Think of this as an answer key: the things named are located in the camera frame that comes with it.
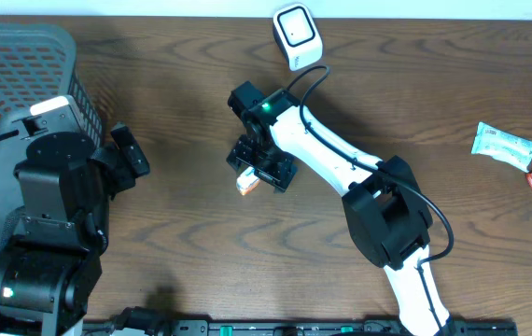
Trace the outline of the grey plastic mesh basket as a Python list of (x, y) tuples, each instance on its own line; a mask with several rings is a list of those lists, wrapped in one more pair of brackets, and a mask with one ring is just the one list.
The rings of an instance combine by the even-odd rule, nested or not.
[(0, 23), (0, 134), (20, 132), (0, 142), (0, 241), (7, 215), (23, 205), (13, 170), (33, 139), (22, 122), (32, 105), (72, 96), (78, 128), (96, 146), (104, 142), (105, 123), (77, 75), (76, 59), (75, 40), (56, 25)]

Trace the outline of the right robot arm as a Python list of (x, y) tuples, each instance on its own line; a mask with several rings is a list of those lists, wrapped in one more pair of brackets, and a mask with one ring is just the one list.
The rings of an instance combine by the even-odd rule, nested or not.
[(351, 146), (321, 124), (289, 91), (266, 96), (250, 82), (231, 92), (228, 106), (245, 133), (227, 158), (246, 193), (263, 181), (284, 192), (302, 161), (340, 195), (350, 237), (385, 271), (412, 335), (446, 335), (452, 321), (429, 263), (428, 230), (440, 211), (420, 191), (409, 164), (383, 161)]

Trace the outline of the orange tissue packet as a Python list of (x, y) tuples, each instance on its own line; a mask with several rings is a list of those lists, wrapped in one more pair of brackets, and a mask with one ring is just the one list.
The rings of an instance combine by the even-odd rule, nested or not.
[(244, 169), (236, 179), (236, 188), (241, 195), (246, 195), (251, 192), (260, 182), (260, 179), (255, 174), (255, 169), (248, 166)]

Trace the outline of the white barcode scanner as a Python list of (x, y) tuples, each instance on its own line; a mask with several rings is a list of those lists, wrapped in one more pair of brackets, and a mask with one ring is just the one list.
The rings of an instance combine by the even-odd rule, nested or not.
[(285, 56), (290, 71), (317, 63), (323, 42), (307, 6), (295, 3), (273, 15), (273, 37)]

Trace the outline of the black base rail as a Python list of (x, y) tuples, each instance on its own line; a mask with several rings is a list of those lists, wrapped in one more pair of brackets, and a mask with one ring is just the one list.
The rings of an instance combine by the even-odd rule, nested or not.
[(141, 307), (126, 308), (106, 321), (83, 324), (84, 336), (408, 336), (397, 319), (364, 321), (213, 321), (174, 319)]

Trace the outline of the teal snack packet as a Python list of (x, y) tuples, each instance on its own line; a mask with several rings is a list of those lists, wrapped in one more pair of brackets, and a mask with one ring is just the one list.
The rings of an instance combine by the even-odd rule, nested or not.
[(471, 153), (492, 157), (527, 173), (532, 162), (532, 141), (480, 121)]

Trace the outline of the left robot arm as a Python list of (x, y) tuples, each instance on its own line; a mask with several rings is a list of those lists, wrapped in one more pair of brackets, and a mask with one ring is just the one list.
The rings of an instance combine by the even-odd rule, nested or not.
[(109, 204), (150, 171), (129, 128), (103, 144), (69, 95), (0, 130), (0, 335), (78, 335), (108, 246)]

